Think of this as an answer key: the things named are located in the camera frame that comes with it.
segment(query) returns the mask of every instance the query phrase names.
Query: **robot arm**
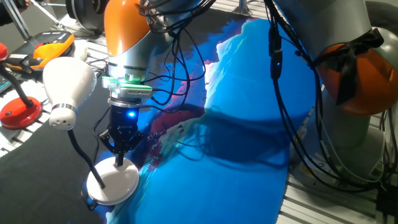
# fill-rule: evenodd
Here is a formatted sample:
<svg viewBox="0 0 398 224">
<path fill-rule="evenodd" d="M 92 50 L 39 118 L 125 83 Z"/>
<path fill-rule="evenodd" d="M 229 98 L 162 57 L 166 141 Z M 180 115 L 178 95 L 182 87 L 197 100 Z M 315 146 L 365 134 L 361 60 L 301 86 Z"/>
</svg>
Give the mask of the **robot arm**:
<svg viewBox="0 0 398 224">
<path fill-rule="evenodd" d="M 178 29 L 159 31 L 186 20 L 191 15 L 187 11 L 203 2 L 208 7 L 212 4 L 210 0 L 110 0 L 105 12 L 105 33 L 112 78 L 104 78 L 103 86 L 111 92 L 108 102 L 115 108 L 111 111 L 138 115 L 138 108 L 143 106 L 141 99 L 152 96 L 150 86 L 140 85 L 147 76 L 150 60 L 165 52 L 178 34 Z M 368 116 L 388 109 L 397 101 L 398 63 L 394 59 L 398 56 L 398 38 L 388 30 L 372 30 L 363 0 L 276 0 L 276 3 L 308 52 L 309 61 L 328 56 L 316 66 L 326 89 L 341 109 Z M 140 13 L 154 16 L 146 19 Z M 347 67 L 354 68 L 348 72 L 348 89 L 353 95 L 339 102 L 343 86 L 340 83 L 344 83 Z M 108 129 L 120 129 L 123 122 L 115 126 L 111 122 Z M 110 131 L 110 137 L 120 139 L 118 133 Z M 132 149 L 123 148 L 123 152 Z"/>
</svg>

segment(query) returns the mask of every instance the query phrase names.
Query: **headphones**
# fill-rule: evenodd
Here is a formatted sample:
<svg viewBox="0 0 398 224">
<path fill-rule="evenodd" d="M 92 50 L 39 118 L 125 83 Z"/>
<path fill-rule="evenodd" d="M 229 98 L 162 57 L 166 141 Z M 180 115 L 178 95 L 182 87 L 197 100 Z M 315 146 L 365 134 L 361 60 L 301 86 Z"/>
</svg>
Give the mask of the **headphones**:
<svg viewBox="0 0 398 224">
<path fill-rule="evenodd" d="M 109 0 L 66 0 L 69 17 L 76 19 L 86 30 L 99 31 L 104 27 L 104 12 Z"/>
</svg>

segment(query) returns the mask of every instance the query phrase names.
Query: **black stand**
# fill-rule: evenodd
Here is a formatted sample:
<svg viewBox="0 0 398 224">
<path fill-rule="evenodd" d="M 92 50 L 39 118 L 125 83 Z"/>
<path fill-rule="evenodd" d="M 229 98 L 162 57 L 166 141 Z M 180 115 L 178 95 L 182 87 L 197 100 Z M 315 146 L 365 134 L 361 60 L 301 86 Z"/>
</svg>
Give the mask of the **black stand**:
<svg viewBox="0 0 398 224">
<path fill-rule="evenodd" d="M 69 135 L 69 139 L 70 139 L 70 142 L 72 143 L 73 148 L 75 148 L 76 152 L 87 162 L 87 164 L 90 167 L 90 170 L 92 171 L 99 186 L 101 187 L 101 189 L 104 189 L 105 184 L 102 181 L 100 175 L 98 174 L 98 171 L 95 169 L 93 161 L 91 161 L 91 159 L 87 156 L 87 154 L 85 154 L 85 152 L 83 152 L 83 150 L 81 150 L 79 144 L 77 143 L 75 133 L 73 132 L 73 130 L 69 130 L 68 135 Z"/>
</svg>

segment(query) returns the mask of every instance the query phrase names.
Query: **cable connector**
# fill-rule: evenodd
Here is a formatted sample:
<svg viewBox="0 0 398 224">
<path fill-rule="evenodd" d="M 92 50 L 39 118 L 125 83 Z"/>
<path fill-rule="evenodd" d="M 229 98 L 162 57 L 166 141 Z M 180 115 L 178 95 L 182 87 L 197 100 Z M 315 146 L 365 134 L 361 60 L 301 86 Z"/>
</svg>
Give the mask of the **cable connector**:
<svg viewBox="0 0 398 224">
<path fill-rule="evenodd" d="M 276 50 L 271 55 L 271 78 L 278 80 L 282 73 L 282 51 Z"/>
</svg>

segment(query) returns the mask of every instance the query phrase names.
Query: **blue cloth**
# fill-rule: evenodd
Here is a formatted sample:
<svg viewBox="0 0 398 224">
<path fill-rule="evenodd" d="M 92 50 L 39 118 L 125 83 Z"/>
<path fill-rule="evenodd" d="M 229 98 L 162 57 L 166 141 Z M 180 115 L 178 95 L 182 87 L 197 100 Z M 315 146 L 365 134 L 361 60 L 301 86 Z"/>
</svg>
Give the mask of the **blue cloth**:
<svg viewBox="0 0 398 224">
<path fill-rule="evenodd" d="M 232 22 L 225 29 L 233 26 L 238 24 Z M 149 155 L 137 191 L 106 214 L 108 223 L 276 222 L 290 142 L 269 75 L 268 29 L 268 21 L 251 19 L 240 34 L 219 43 L 218 60 L 207 63 L 206 78 L 190 90 L 183 113 L 140 114 L 140 128 L 150 129 L 148 141 L 155 141 L 147 145 Z M 211 35 L 199 46 L 205 60 L 213 50 L 209 46 L 221 35 Z M 280 89 L 299 127 L 315 100 L 313 73 L 289 43 L 282 45 Z M 201 67 L 197 54 L 187 63 Z M 183 70 L 177 71 L 184 78 Z M 180 101 L 176 96 L 171 104 Z"/>
</svg>

